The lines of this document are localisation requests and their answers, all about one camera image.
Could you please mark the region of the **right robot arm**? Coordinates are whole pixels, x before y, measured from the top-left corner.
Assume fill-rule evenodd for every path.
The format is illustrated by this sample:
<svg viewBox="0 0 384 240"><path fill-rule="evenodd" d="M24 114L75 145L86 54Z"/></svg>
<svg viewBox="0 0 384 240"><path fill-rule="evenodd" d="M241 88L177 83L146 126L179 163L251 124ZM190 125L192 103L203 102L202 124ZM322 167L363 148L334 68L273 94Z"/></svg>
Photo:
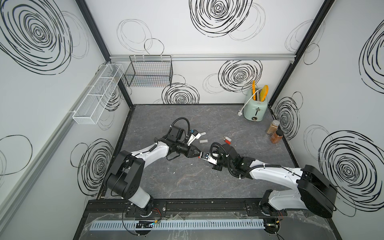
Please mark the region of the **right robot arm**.
<svg viewBox="0 0 384 240"><path fill-rule="evenodd" d="M237 179L263 180L286 187L284 191L267 190L259 203L265 215L282 210L308 210L330 219L336 210L337 188L311 165L289 168L242 157L230 144L213 143L201 159L220 170L227 168Z"/></svg>

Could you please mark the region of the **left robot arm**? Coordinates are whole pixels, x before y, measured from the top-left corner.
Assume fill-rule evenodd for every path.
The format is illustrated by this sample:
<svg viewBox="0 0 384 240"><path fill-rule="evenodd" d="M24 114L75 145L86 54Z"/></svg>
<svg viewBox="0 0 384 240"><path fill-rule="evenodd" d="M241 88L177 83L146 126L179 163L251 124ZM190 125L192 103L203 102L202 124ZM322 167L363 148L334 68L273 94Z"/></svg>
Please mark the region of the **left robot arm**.
<svg viewBox="0 0 384 240"><path fill-rule="evenodd" d="M106 173L103 185L111 193L130 201L140 209L145 209L152 199L141 187L145 167L173 153L177 154L176 157L198 157L201 151L193 142L200 137L200 132L191 129L188 119L178 118L170 125L168 132L155 139L152 145L134 152L121 151Z"/></svg>

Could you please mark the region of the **spice jar silver lid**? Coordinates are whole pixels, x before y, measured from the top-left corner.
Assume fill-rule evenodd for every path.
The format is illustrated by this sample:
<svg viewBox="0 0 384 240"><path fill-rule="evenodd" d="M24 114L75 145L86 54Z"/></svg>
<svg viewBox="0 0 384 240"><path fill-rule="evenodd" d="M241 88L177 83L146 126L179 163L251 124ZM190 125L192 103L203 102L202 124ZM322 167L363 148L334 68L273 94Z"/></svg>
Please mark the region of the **spice jar silver lid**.
<svg viewBox="0 0 384 240"><path fill-rule="evenodd" d="M267 130L268 135L273 135L279 128L280 122L278 120L273 120Z"/></svg>

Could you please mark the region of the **mint green toaster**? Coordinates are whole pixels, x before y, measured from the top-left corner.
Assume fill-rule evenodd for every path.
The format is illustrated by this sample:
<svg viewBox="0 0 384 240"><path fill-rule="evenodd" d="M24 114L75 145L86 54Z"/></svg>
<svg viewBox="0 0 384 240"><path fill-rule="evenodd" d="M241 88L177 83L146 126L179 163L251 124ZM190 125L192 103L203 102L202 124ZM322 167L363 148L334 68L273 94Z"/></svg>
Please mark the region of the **mint green toaster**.
<svg viewBox="0 0 384 240"><path fill-rule="evenodd" d="M243 109L244 117L253 122L260 122L263 120L263 117L268 108L268 97L266 97L264 102L254 101L252 98L245 105Z"/></svg>

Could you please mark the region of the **spice jar black lid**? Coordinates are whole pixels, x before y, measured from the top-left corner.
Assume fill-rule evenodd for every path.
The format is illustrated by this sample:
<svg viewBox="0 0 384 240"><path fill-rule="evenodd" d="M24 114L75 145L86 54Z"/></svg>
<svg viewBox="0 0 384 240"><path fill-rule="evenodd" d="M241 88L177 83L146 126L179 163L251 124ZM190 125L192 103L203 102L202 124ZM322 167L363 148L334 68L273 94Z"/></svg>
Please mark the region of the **spice jar black lid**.
<svg viewBox="0 0 384 240"><path fill-rule="evenodd" d="M270 141L273 144L278 143L284 136L284 132L280 129L276 130L275 133L271 135Z"/></svg>

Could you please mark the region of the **orange spatula left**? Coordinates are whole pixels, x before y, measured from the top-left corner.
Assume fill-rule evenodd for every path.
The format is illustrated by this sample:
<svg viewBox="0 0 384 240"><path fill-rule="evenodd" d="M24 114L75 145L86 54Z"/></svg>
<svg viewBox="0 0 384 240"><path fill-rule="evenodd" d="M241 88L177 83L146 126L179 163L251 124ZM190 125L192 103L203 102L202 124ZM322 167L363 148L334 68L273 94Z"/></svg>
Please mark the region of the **orange spatula left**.
<svg viewBox="0 0 384 240"><path fill-rule="evenodd" d="M257 91L256 91L256 81L253 80L252 81L252 99L255 101L257 98L256 98L256 94L257 94Z"/></svg>

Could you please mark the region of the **yellow spatula right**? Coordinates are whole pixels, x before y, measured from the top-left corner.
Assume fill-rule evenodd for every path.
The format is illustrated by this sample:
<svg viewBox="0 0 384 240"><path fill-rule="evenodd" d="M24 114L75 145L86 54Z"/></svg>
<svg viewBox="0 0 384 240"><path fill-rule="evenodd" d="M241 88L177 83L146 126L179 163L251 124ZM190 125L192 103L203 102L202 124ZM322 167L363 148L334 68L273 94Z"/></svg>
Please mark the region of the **yellow spatula right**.
<svg viewBox="0 0 384 240"><path fill-rule="evenodd" d="M264 102L269 92L269 86L265 85L260 92L260 101Z"/></svg>

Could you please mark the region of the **white mesh shelf basket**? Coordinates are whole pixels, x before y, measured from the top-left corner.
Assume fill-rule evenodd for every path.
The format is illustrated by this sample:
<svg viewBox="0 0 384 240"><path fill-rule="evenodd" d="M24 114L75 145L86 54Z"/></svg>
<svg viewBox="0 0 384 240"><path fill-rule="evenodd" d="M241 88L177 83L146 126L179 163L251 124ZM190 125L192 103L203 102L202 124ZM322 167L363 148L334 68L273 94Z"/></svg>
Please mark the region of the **white mesh shelf basket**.
<svg viewBox="0 0 384 240"><path fill-rule="evenodd" d="M95 125L108 106L116 87L123 75L122 64L101 65L97 71L90 90L75 110L73 120L79 125Z"/></svg>

